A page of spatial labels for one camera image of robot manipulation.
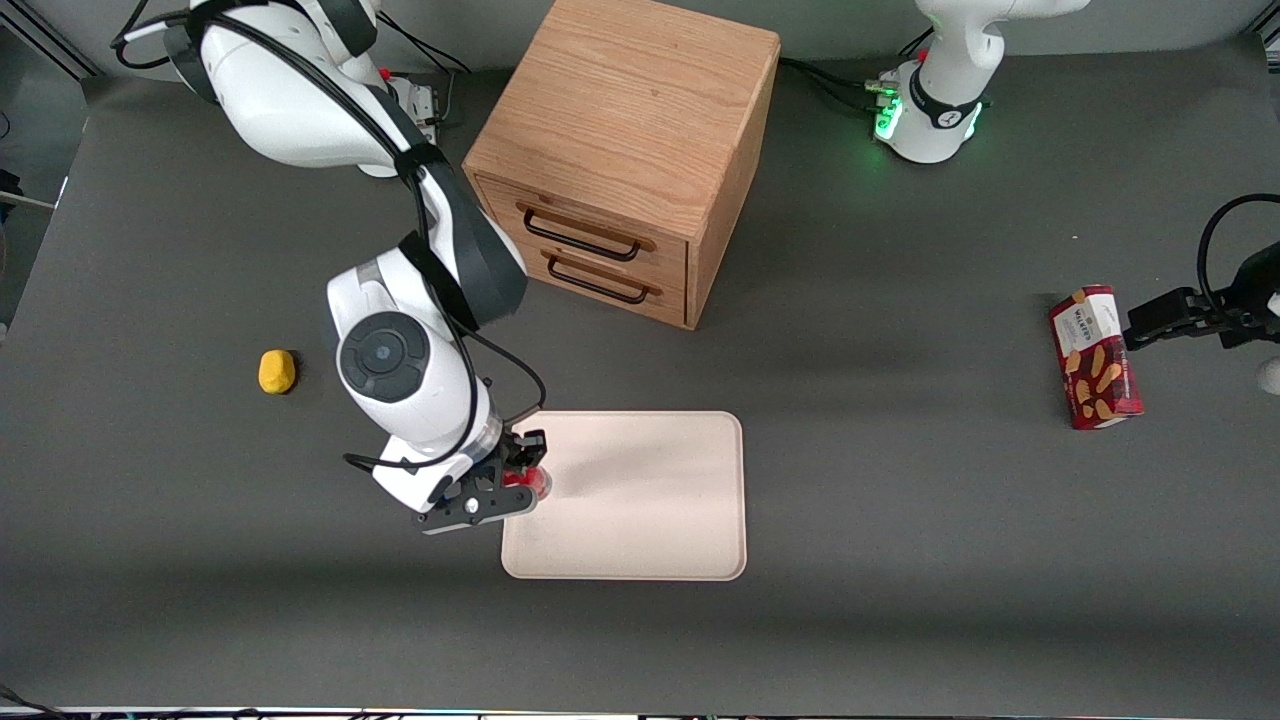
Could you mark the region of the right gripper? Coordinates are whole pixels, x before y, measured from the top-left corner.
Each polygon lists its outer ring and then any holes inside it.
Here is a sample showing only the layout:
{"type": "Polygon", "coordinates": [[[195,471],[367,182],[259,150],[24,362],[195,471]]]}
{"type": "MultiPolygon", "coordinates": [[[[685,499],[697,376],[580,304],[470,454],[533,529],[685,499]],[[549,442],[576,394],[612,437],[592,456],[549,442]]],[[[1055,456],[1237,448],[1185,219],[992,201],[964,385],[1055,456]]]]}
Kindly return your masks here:
{"type": "Polygon", "coordinates": [[[407,441],[390,438],[375,466],[375,482],[404,506],[421,514],[516,514],[517,489],[500,478],[524,478],[547,455],[543,429],[513,433],[513,452],[499,459],[497,439],[475,439],[443,462],[426,466],[426,455],[407,441]]]}

